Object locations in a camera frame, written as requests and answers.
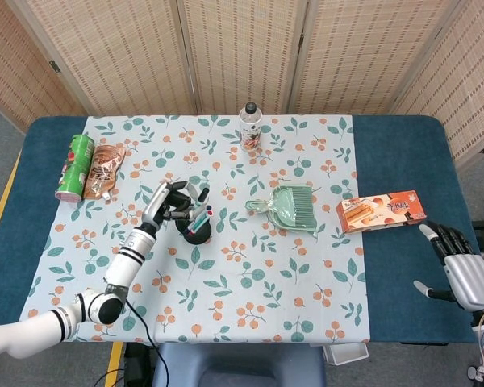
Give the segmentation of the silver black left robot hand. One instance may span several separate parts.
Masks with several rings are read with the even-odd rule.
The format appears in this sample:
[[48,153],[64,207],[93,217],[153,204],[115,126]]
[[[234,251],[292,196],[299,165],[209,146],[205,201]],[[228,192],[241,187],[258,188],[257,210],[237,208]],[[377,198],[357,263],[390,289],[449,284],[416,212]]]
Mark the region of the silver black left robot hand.
[[206,210],[197,190],[188,181],[163,182],[156,189],[141,217],[139,229],[155,236],[164,221],[185,220],[191,223]]

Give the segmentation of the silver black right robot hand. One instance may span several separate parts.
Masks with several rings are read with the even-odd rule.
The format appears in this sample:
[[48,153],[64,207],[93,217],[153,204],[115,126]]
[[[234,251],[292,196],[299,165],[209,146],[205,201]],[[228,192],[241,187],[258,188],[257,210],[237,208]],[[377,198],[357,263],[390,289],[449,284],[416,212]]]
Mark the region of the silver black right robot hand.
[[417,280],[414,287],[427,298],[455,302],[470,313],[484,310],[484,259],[467,238],[457,229],[430,221],[420,224],[419,230],[439,258],[450,289],[436,290]]

